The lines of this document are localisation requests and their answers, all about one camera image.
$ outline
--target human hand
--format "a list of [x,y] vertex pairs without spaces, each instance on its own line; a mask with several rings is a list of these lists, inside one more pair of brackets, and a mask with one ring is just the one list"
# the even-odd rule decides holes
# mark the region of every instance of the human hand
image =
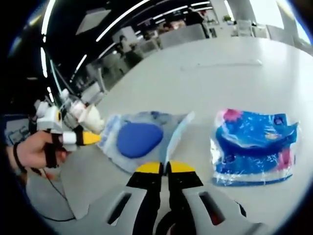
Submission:
[[[44,131],[36,132],[28,137],[25,141],[17,146],[17,155],[22,166],[29,168],[44,168],[46,167],[45,150],[46,143],[52,143],[52,135]],[[13,147],[7,148],[11,166],[17,169],[17,164],[13,156]],[[68,156],[68,152],[57,150],[55,153],[57,164],[63,163]]]

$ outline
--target blue sponge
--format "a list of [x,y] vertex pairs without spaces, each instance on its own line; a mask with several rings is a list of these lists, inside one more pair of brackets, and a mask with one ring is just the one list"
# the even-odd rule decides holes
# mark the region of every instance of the blue sponge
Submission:
[[163,130],[148,123],[127,123],[118,132],[116,146],[127,158],[147,155],[163,139]]

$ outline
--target table surface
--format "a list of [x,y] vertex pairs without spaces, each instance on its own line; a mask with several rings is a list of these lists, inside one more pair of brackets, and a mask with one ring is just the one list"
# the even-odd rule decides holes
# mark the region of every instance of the table surface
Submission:
[[[261,38],[207,39],[171,47],[143,60],[98,104],[103,117],[159,110],[195,111],[172,159],[189,163],[210,184],[209,135],[216,112],[235,108],[287,113],[300,121],[300,147],[294,175],[268,186],[217,187],[243,205],[251,221],[276,227],[304,196],[313,169],[313,57],[286,44]],[[73,153],[62,169],[62,182],[74,214],[88,207],[129,175],[96,146]],[[162,202],[168,196],[162,189]],[[162,203],[160,216],[168,204]]]

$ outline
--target packaged blue sponge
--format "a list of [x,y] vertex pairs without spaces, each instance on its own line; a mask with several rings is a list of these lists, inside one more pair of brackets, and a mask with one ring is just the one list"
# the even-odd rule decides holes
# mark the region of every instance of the packaged blue sponge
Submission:
[[211,140],[213,183],[265,185],[292,175],[298,123],[289,124],[286,114],[226,109],[218,112],[215,127]]
[[171,115],[157,111],[109,117],[98,147],[118,167],[134,173],[147,162],[166,164],[194,113]]

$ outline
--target black wrist strap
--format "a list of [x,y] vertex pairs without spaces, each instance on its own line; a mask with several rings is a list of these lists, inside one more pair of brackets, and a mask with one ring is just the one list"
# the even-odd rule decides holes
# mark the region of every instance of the black wrist strap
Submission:
[[27,171],[26,171],[25,167],[22,166],[22,164],[21,164],[21,162],[20,162],[20,160],[19,160],[19,157],[18,157],[18,153],[17,153],[17,148],[18,148],[18,145],[19,145],[19,144],[20,144],[20,143],[15,143],[15,144],[13,145],[13,156],[14,156],[16,165],[18,165],[20,171],[21,171],[22,173],[26,173]]

